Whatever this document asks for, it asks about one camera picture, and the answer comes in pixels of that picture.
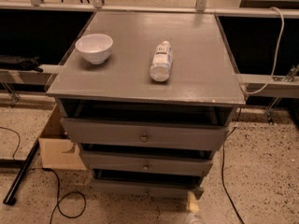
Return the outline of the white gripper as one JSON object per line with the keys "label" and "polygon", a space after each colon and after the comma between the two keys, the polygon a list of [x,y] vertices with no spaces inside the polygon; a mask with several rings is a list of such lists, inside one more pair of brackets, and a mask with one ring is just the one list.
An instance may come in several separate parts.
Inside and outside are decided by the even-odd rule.
{"label": "white gripper", "polygon": [[198,214],[195,214],[199,212],[199,205],[192,191],[189,191],[187,194],[186,209],[191,213],[185,217],[183,224],[203,224],[203,219]]}

